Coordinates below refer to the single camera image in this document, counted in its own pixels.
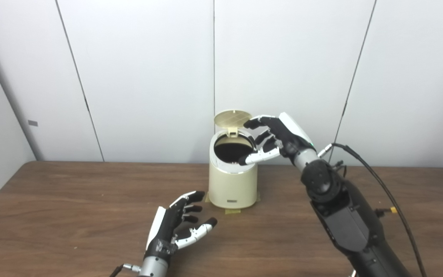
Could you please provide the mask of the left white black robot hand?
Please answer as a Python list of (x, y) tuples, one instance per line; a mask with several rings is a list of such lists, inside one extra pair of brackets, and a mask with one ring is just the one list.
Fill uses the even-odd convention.
[(218, 223), (214, 217), (196, 227), (176, 231), (182, 223), (198, 222), (198, 218), (192, 213), (202, 211), (203, 208), (195, 203), (201, 202), (205, 194), (204, 191), (184, 193), (169, 207), (158, 207), (147, 238), (143, 260), (153, 257), (170, 263), (176, 251), (195, 244), (213, 230)]

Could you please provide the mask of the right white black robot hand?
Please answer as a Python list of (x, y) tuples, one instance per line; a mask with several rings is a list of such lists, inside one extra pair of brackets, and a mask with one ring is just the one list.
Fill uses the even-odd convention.
[(260, 115), (251, 118), (244, 127), (267, 127), (267, 130), (255, 139), (257, 145), (263, 144), (262, 148), (240, 158), (239, 165), (256, 164), (281, 156), (288, 158), (302, 172), (308, 164), (319, 160), (310, 138), (285, 112), (278, 117)]

